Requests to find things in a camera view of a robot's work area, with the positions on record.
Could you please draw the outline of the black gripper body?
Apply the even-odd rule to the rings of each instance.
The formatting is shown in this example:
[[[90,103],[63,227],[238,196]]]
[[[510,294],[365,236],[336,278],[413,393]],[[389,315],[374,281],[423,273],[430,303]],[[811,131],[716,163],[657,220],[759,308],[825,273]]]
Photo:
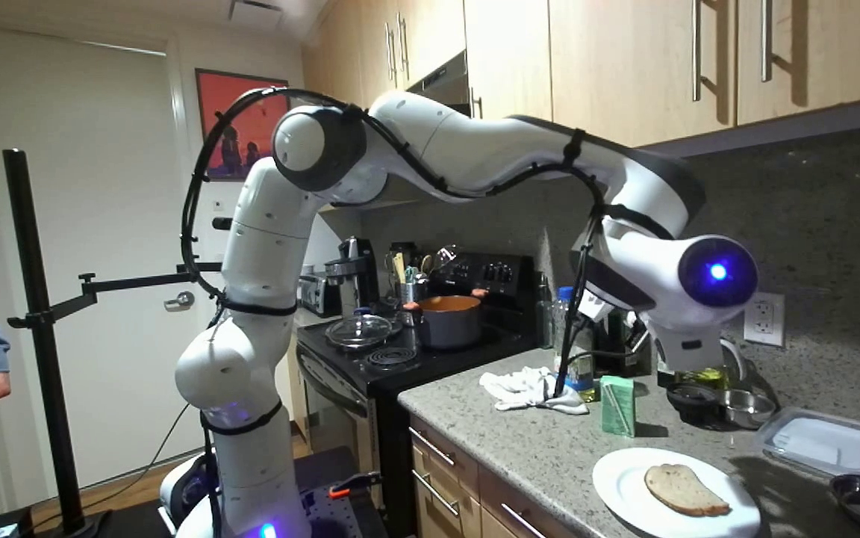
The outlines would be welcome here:
[[[722,348],[716,332],[699,332],[699,335],[665,332],[657,339],[657,383],[663,390],[672,390],[687,378],[719,366],[722,366]]]

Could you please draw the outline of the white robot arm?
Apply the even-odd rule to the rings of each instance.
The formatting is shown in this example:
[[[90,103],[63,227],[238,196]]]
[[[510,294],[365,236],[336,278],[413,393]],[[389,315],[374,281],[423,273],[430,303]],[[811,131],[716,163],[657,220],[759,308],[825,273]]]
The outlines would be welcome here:
[[[311,538],[275,366],[315,214],[371,205],[389,181],[465,205],[532,178],[577,181],[590,196],[583,291],[638,315],[672,371],[719,359],[719,326],[753,300],[759,270],[726,236],[684,233],[702,193],[672,163],[548,121],[471,121],[414,93],[351,109],[304,91],[238,193],[215,291],[220,320],[175,363],[215,471],[215,487],[174,525],[175,538]]]

